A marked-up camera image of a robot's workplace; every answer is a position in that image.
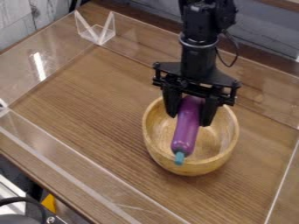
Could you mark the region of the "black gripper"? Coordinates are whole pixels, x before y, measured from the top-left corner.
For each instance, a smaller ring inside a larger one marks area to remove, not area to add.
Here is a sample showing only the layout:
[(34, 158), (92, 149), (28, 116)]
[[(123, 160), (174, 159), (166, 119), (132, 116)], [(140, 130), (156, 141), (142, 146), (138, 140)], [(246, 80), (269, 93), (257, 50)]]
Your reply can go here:
[(212, 123), (218, 107), (235, 105), (240, 81), (218, 69), (218, 42), (179, 38), (182, 57), (178, 62), (154, 63), (154, 85), (163, 91), (163, 103), (170, 117), (176, 117), (183, 94), (204, 99), (200, 109), (200, 126)]

